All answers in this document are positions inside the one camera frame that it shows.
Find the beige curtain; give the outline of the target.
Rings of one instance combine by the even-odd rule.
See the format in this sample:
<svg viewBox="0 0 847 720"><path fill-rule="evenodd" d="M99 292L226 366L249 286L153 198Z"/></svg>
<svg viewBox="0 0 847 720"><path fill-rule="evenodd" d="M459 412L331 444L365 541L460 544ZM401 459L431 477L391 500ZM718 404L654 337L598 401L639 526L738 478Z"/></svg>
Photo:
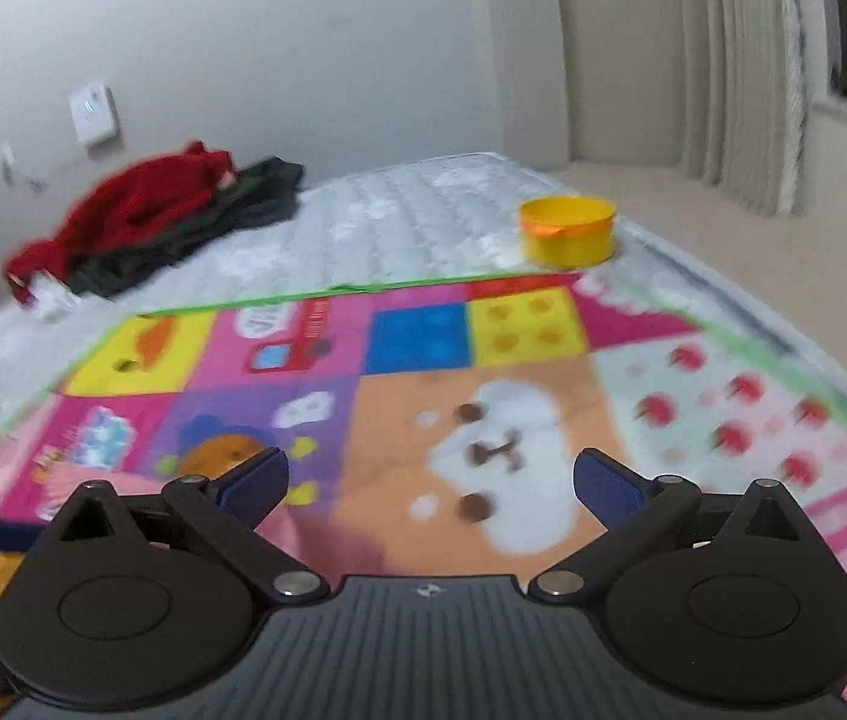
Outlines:
<svg viewBox="0 0 847 720"><path fill-rule="evenodd" d="M680 167L766 218L803 213L812 105L825 93L825 0L680 0Z"/></svg>

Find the white wall switch plate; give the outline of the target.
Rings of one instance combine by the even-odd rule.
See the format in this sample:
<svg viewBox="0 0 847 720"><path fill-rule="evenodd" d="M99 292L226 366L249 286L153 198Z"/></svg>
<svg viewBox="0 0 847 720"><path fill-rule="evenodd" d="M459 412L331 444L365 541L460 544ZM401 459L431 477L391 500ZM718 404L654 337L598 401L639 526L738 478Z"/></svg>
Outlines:
<svg viewBox="0 0 847 720"><path fill-rule="evenodd" d="M119 135L115 101L104 83L88 83L74 91L69 96L69 110L77 143L83 148L97 148Z"/></svg>

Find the dark green garment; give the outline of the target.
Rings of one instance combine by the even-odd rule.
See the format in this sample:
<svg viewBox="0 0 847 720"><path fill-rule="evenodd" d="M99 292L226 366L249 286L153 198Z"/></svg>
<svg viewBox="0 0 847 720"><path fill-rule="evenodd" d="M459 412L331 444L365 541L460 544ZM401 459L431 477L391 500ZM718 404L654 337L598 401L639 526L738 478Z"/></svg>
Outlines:
<svg viewBox="0 0 847 720"><path fill-rule="evenodd" d="M186 216L148 241L108 254L82 257L64 284L76 294L112 298L136 288L161 268L179 265L230 232L289 221L307 171L301 164L268 158L236 172L232 185L215 192L204 210Z"/></svg>

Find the colourful cartoon play mat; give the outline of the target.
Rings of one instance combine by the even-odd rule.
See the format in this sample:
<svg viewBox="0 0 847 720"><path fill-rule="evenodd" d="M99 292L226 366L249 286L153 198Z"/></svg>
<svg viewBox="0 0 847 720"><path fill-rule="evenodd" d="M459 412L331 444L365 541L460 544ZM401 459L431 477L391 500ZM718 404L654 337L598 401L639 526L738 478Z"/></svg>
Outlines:
<svg viewBox="0 0 847 720"><path fill-rule="evenodd" d="M601 530L572 489L594 447L709 493L779 479L847 570L847 396L597 271L139 314L71 371L7 371L30 394L0 437L10 520L93 476L153 493L277 447L264 536L328 577L529 578Z"/></svg>

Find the red garment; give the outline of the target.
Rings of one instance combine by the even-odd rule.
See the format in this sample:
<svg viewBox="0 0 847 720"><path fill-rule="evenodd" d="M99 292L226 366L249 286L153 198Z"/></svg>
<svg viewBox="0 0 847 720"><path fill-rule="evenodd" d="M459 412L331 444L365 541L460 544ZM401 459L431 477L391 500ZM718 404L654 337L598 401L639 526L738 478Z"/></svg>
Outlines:
<svg viewBox="0 0 847 720"><path fill-rule="evenodd" d="M4 262L2 276L12 298L26 304L28 285L38 273L64 281L79 260L150 241L206 210L223 182L235 177L232 155L202 142L106 177L72 206L49 238L26 242Z"/></svg>

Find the yellow round plastic tub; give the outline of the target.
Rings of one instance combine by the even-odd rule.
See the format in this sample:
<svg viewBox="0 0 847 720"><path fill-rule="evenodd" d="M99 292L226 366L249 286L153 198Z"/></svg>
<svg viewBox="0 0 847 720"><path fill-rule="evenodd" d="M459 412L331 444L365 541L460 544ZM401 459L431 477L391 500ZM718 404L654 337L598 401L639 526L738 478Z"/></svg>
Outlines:
<svg viewBox="0 0 847 720"><path fill-rule="evenodd" d="M555 270L601 265L614 255L617 208L593 195L547 195L518 208L524 258Z"/></svg>

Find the white quilted mattress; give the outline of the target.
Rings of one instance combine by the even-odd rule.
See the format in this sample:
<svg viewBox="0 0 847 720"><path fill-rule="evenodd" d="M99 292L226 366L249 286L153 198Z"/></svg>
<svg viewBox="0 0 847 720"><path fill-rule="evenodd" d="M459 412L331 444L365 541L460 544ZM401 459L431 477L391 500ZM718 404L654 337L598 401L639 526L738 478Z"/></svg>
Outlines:
<svg viewBox="0 0 847 720"><path fill-rule="evenodd" d="M282 296L368 293L424 281L528 271L516 209L560 184L495 153L456 154L355 172L302 193L290 220L232 232L114 298L62 298L48 316L0 305L0 433L124 317ZM702 320L732 349L778 362L847 418L847 372L740 284L629 218L607 263L625 307L659 305Z"/></svg>

